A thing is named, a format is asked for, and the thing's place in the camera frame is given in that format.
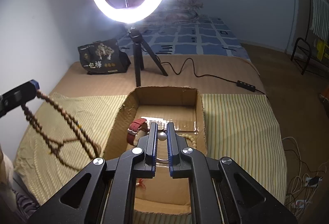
tripod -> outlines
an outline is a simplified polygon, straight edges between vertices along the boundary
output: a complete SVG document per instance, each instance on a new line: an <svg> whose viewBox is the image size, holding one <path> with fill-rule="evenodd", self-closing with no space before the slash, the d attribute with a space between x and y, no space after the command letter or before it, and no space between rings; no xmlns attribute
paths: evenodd
<svg viewBox="0 0 329 224"><path fill-rule="evenodd" d="M140 87L140 71L144 70L144 62L142 55L142 45L147 53L151 56L152 60L159 67L164 76L168 76L167 72L163 68L160 61L157 59L157 56L152 51L151 47L143 39L142 35L136 28L129 29L129 37L133 41L133 52L134 52L134 67L135 67L135 78L136 78L136 87Z"/></svg>

black clamp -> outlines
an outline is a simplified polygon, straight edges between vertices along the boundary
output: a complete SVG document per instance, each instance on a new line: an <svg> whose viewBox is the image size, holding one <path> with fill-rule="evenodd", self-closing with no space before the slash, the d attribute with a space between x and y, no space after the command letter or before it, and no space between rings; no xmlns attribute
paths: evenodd
<svg viewBox="0 0 329 224"><path fill-rule="evenodd" d="M158 126L119 158L96 158L28 220L28 224L132 224L137 178L153 178ZM205 157L167 125L169 172L188 178L192 222L297 224L294 215L229 157Z"/></svg>

bed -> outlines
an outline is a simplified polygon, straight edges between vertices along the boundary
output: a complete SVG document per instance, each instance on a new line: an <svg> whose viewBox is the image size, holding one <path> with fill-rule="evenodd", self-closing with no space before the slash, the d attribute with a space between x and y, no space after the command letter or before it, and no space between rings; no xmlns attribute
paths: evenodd
<svg viewBox="0 0 329 224"><path fill-rule="evenodd" d="M142 27L141 33L155 54L215 54L250 62L247 51L218 17L202 15L195 23ZM133 55L131 39L125 34L116 38L121 51Z"/></svg>
<svg viewBox="0 0 329 224"><path fill-rule="evenodd" d="M176 71L186 58L191 57L198 75L213 74L232 81L241 80L265 92L246 50L220 18L201 17L193 24L146 28L143 37L161 61L170 62ZM117 39L121 50L131 55L128 38L120 35ZM265 95L252 93L217 78L196 78L191 62L186 63L178 76L164 64L167 77L160 74L149 56L144 56L144 66L145 70L141 71L142 86L197 88L203 94L208 156L216 159L226 155L233 157L280 202L284 202L286 159L279 124ZM81 119L83 126L103 149L106 140L99 134L109 133L116 111L134 88L133 65L127 73L87 75L76 62L51 95L67 111ZM68 134L72 135L64 127L66 123L61 116L47 104L42 104L36 116L50 136L63 139ZM80 148L67 151L65 158L76 159L79 164L86 165L90 160ZM27 128L17 151L15 170L40 204L76 174L76 171L61 166L53 155L49 155L45 143L31 127ZM162 216L136 210L135 219L135 223L153 219L149 223L155 224L161 222ZM190 214L181 214L175 216L175 223L188 223L189 219Z"/></svg>

floor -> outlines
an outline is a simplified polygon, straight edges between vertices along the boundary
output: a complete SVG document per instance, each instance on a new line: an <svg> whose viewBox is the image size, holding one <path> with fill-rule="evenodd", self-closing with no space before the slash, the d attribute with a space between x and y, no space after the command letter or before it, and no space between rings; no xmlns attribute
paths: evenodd
<svg viewBox="0 0 329 224"><path fill-rule="evenodd" d="M329 160L329 118L319 101L319 93L329 84L329 80L311 73L300 73L297 65L290 61L290 56L263 47L242 45L259 70L261 80L280 124L282 138L292 136L297 140L301 159L310 170ZM289 140L283 143L285 149L293 149ZM299 161L292 151L286 151L288 179L298 175ZM308 170L302 164L301 175ZM315 193L299 223L317 223L316 218L327 214L321 210L329 197L329 175Z"/></svg>

cardboard bottom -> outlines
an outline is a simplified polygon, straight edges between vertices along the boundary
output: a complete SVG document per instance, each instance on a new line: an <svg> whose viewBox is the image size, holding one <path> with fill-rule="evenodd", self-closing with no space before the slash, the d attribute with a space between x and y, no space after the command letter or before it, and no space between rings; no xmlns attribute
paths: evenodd
<svg viewBox="0 0 329 224"><path fill-rule="evenodd" d="M165 203L151 202L139 198L135 198L134 209L139 212L144 213L159 213L168 214L168 215L182 215L190 214L191 206L190 205L173 205Z"/></svg>
<svg viewBox="0 0 329 224"><path fill-rule="evenodd" d="M151 122L157 122L158 130L166 128L168 122L174 122L178 135L189 134L196 140L198 130L194 106L161 106L140 105L135 119L146 118L148 127ZM127 150L134 146L127 144ZM167 141L158 140L157 157L168 159ZM168 164L157 162L153 179L143 179L145 188L136 187L135 210L147 213L180 215L191 212L190 190L188 179L173 179L170 177Z"/></svg>

